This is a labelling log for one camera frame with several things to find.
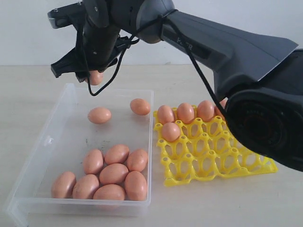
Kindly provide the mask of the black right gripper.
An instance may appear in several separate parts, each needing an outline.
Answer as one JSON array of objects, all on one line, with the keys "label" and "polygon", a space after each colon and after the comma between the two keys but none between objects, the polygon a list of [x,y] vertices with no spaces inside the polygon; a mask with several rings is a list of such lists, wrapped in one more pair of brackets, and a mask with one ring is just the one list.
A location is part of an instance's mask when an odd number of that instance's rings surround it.
[{"label": "black right gripper", "polygon": [[127,36],[120,36],[120,28],[115,25],[97,28],[86,22],[77,29],[75,48],[51,64],[51,71],[56,78],[73,72],[80,83],[88,82],[82,72],[89,71],[90,83],[101,83],[103,72],[117,64],[117,57],[131,45]]}]

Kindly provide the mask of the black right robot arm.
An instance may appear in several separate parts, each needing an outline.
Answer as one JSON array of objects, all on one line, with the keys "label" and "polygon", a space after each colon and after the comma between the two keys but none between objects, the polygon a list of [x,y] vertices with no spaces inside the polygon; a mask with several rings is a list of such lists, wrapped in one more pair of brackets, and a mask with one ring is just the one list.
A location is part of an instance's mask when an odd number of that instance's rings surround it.
[{"label": "black right robot arm", "polygon": [[76,45],[51,65],[56,77],[120,66],[142,40],[165,41],[214,73],[204,84],[232,135],[251,151],[303,169],[303,52],[297,43],[259,35],[175,9],[170,0],[83,0],[48,13],[53,28],[74,26]]}]

